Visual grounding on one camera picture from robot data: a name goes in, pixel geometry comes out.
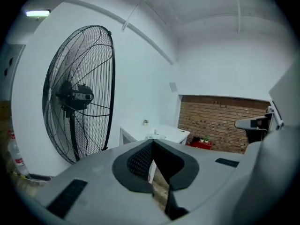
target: standing fan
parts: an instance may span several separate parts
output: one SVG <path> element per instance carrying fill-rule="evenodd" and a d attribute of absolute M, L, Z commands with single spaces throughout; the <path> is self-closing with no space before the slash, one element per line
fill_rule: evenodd
<path fill-rule="evenodd" d="M 43 115 L 54 147 L 69 163 L 107 149 L 114 80 L 113 40 L 102 26 L 76 30 L 56 52 L 45 79 Z"/>

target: water bottle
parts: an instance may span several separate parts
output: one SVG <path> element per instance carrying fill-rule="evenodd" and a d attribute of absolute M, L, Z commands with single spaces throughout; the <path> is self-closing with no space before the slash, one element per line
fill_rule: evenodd
<path fill-rule="evenodd" d="M 10 142 L 8 144 L 7 149 L 9 151 L 10 156 L 11 156 L 12 160 L 14 161 L 15 166 L 18 169 L 19 173 L 24 176 L 29 175 L 29 171 L 27 170 L 27 167 L 26 167 L 26 165 L 23 161 L 23 158 L 20 154 L 17 142 L 15 140 L 15 134 L 13 132 L 10 133 Z"/>

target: ceiling light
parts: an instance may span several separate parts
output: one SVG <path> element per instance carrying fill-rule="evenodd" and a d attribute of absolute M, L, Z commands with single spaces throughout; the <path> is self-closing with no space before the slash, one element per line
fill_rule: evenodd
<path fill-rule="evenodd" d="M 47 17 L 50 14 L 49 10 L 39 10 L 39 11 L 27 11 L 26 16 L 28 17 Z"/>

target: white table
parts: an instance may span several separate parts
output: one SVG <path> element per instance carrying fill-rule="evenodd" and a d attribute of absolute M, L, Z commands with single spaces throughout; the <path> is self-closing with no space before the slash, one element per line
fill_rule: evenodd
<path fill-rule="evenodd" d="M 186 144 L 188 135 L 190 134 L 188 131 L 163 124 L 149 124 L 144 126 L 134 123 L 124 123 L 120 127 L 120 146 L 145 140 L 146 136 L 152 134 L 154 130 L 156 130 L 158 134 L 164 135 L 166 140 L 183 145 Z M 150 167 L 150 183 L 153 181 L 155 170 L 156 164 L 153 161 Z"/>

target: red container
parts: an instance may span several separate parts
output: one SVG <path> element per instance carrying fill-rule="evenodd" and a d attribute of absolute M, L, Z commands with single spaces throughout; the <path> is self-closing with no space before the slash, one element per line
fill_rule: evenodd
<path fill-rule="evenodd" d="M 194 147 L 194 148 L 202 148 L 202 149 L 211 149 L 211 141 L 209 141 L 208 143 L 205 142 L 193 142 L 191 144 L 187 144 L 188 146 Z"/>

